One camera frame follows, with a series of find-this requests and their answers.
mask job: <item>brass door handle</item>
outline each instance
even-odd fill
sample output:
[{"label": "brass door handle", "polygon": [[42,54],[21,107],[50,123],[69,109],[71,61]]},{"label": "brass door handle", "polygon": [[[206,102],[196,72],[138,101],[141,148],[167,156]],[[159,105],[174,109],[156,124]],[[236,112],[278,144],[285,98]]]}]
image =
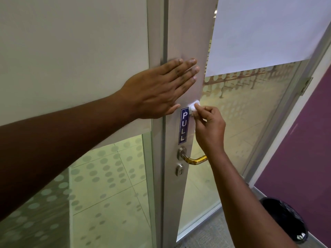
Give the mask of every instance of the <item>brass door handle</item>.
[{"label": "brass door handle", "polygon": [[197,158],[197,159],[189,158],[186,155],[186,148],[185,147],[180,147],[178,152],[177,152],[177,159],[180,160],[180,158],[182,158],[186,163],[192,164],[192,165],[198,165],[198,164],[201,164],[201,163],[208,160],[206,155],[204,155],[200,158]]}]

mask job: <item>white tissue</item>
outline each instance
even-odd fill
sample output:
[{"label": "white tissue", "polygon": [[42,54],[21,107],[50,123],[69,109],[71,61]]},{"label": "white tissue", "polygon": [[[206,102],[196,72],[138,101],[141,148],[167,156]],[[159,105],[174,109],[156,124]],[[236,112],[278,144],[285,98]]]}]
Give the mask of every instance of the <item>white tissue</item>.
[{"label": "white tissue", "polygon": [[195,102],[188,105],[188,111],[189,111],[190,115],[192,115],[194,111],[197,111],[196,108],[194,107],[194,104],[200,105],[200,101],[196,100]]}]

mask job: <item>hand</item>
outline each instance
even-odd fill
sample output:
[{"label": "hand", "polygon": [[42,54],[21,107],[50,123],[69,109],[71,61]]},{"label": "hand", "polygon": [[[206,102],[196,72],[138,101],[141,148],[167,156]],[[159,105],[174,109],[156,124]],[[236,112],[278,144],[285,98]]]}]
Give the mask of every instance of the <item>hand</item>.
[{"label": "hand", "polygon": [[207,156],[212,152],[224,152],[225,121],[218,108],[198,104],[194,107],[197,109],[194,112],[195,136],[201,149]]},{"label": "hand", "polygon": [[176,100],[196,81],[199,66],[192,58],[183,62],[175,59],[166,64],[142,71],[126,81],[118,91],[135,118],[160,118],[180,107]]}]

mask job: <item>purple wall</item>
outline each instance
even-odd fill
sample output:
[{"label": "purple wall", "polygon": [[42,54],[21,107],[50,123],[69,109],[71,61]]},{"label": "purple wall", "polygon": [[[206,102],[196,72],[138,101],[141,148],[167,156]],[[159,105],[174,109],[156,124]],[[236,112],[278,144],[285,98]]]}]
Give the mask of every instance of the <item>purple wall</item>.
[{"label": "purple wall", "polygon": [[331,67],[255,186],[291,205],[331,248]]}]

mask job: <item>glass panel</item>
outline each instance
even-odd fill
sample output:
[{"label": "glass panel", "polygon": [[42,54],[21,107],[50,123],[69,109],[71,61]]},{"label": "glass panel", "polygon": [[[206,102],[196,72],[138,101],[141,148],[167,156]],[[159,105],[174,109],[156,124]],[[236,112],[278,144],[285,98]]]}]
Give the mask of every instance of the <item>glass panel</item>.
[{"label": "glass panel", "polygon": [[0,246],[152,247],[144,148],[139,135],[87,152],[0,222]]},{"label": "glass panel", "polygon": [[[226,121],[224,148],[240,174],[245,170],[253,146],[263,133],[267,119],[279,105],[299,64],[285,63],[205,77],[201,105],[220,109]],[[203,155],[194,138],[191,158]],[[190,165],[178,233],[219,204],[209,162]]]}]

